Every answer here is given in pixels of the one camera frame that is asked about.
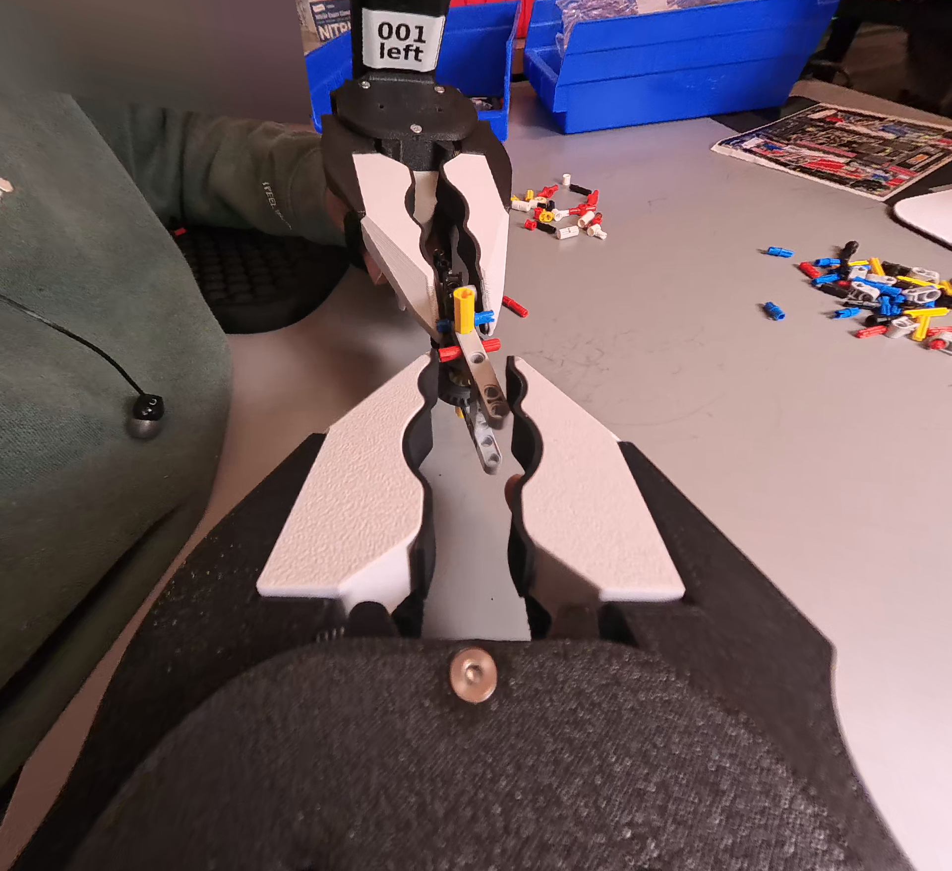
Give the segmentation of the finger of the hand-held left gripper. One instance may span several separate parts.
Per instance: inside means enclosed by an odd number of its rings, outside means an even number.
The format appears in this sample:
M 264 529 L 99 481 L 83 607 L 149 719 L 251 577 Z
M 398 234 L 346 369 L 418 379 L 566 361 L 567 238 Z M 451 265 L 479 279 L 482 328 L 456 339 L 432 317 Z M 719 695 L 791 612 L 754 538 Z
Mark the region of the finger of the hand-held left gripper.
M 505 289 L 508 211 L 484 155 L 458 155 L 445 164 L 445 177 L 464 204 L 461 259 L 483 295 Z
M 402 308 L 436 340 L 436 276 L 424 253 L 436 207 L 438 173 L 413 172 L 382 154 L 356 154 L 363 242 Z

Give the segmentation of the black hoodie drawstring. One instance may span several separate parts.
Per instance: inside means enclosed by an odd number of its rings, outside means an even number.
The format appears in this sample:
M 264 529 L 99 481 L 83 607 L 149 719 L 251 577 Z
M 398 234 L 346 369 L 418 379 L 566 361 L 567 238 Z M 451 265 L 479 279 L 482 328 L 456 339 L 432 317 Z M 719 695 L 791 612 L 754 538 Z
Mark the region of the black hoodie drawstring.
M 107 353 L 103 348 L 92 341 L 89 341 L 5 294 L 1 294 L 1 302 L 3 305 L 12 308 L 21 315 L 40 322 L 59 335 L 79 343 L 100 360 L 111 365 L 135 393 L 135 400 L 126 416 L 125 428 L 128 435 L 136 440 L 151 440 L 159 434 L 165 419 L 166 408 L 164 399 L 158 394 L 150 393 L 139 385 L 137 380 L 132 377 L 132 375 L 126 371 L 125 367 L 114 359 L 111 354 Z

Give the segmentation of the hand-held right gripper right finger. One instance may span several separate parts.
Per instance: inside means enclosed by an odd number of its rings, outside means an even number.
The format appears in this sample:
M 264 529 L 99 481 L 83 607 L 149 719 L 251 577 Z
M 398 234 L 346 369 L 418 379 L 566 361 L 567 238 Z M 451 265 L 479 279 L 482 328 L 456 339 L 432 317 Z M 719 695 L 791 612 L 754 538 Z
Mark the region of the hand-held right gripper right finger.
M 517 593 L 546 616 L 567 606 L 673 603 L 685 592 L 607 427 L 520 357 L 506 361 L 511 453 L 524 479 L 511 510 Z

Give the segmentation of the person's green sweatshirt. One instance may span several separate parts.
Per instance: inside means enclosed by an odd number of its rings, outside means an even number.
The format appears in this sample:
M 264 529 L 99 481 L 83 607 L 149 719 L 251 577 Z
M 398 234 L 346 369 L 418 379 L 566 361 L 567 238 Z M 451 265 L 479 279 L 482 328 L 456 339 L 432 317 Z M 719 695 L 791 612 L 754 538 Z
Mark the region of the person's green sweatshirt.
M 2 786 L 14 782 L 201 520 L 232 398 L 223 330 L 170 227 L 77 99 L 2 87 Z

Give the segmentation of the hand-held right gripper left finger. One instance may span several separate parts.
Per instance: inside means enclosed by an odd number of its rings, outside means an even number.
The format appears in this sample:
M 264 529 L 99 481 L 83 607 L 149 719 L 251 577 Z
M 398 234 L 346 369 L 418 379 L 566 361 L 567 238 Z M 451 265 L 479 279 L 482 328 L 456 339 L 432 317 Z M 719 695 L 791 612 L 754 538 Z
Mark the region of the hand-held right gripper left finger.
M 435 566 L 432 492 L 438 360 L 422 355 L 330 426 L 257 591 L 393 611 L 425 598 Z

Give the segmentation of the person's left forearm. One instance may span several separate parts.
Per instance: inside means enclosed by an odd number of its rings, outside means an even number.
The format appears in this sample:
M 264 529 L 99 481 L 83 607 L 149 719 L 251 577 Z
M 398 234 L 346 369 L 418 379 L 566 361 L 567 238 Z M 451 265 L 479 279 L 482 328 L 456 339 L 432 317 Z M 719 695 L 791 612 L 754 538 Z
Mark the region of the person's left forearm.
M 77 103 L 163 223 L 344 246 L 312 129 L 138 103 Z

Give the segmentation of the lego instruction booklet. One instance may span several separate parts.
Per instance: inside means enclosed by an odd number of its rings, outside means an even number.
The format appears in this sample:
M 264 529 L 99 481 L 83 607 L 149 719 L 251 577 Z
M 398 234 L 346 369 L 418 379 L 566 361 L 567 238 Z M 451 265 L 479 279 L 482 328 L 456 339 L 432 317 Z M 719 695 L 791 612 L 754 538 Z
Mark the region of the lego instruction booklet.
M 713 153 L 886 201 L 951 160 L 951 128 L 815 103 L 734 136 Z

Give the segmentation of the crumpled clear plastic bag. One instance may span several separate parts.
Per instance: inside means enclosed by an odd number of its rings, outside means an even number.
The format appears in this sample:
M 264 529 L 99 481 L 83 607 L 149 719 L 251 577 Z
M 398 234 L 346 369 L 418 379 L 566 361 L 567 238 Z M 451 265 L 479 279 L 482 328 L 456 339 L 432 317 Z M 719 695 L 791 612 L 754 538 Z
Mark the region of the crumpled clear plastic bag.
M 687 10 L 726 4 L 738 0 L 557 0 L 562 29 L 555 44 L 563 56 L 577 24 L 615 18 L 645 16 L 674 10 Z

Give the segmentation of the pile of mixed lego pieces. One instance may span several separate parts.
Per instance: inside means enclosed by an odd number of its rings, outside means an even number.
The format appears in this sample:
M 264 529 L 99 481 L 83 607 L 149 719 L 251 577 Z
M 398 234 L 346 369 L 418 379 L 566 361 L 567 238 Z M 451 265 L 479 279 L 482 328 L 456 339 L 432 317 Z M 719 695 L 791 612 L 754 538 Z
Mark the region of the pile of mixed lego pieces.
M 795 269 L 823 297 L 826 319 L 858 340 L 910 341 L 951 355 L 950 278 L 923 266 L 890 261 L 849 240 Z

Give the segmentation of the grey lego frame assembly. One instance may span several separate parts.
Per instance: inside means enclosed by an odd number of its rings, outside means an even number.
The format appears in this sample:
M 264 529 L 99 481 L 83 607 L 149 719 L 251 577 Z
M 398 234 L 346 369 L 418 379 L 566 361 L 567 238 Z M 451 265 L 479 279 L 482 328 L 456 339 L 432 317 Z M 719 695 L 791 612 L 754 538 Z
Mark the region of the grey lego frame assembly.
M 444 249 L 436 249 L 432 254 L 436 274 L 436 292 L 439 317 L 453 318 L 453 290 L 463 286 L 462 274 L 451 269 L 450 258 Z M 454 331 L 438 333 L 434 348 L 451 345 L 475 349 L 474 354 L 464 355 L 461 359 L 443 364 L 438 370 L 438 396 L 452 405 L 457 416 L 469 430 L 484 472 L 492 475 L 499 468 L 502 450 L 497 443 L 496 433 L 503 426 L 509 414 L 509 407 L 502 385 L 490 362 L 491 353 L 482 351 L 477 339 L 495 338 L 489 334 L 490 324 L 484 325 L 470 334 L 462 335 L 463 340 Z

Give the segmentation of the pile of red white pieces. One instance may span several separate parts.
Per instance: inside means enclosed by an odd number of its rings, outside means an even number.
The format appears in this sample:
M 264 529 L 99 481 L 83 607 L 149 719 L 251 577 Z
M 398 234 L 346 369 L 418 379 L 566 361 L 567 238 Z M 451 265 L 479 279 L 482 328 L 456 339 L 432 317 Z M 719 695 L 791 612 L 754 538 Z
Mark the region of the pile of red white pieces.
M 599 190 L 579 184 L 570 173 L 539 189 L 511 195 L 509 208 L 522 229 L 560 242 L 580 236 L 607 238 Z

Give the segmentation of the person's left hand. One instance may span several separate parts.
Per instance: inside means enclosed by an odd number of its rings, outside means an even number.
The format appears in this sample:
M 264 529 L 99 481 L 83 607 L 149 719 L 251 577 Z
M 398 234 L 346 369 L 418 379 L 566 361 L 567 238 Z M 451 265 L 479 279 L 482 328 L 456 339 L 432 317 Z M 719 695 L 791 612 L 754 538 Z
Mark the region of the person's left hand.
M 344 234 L 351 261 L 366 271 L 374 285 L 386 285 L 386 275 L 366 249 L 362 222 L 357 213 L 330 190 L 326 192 L 326 209 L 331 220 Z

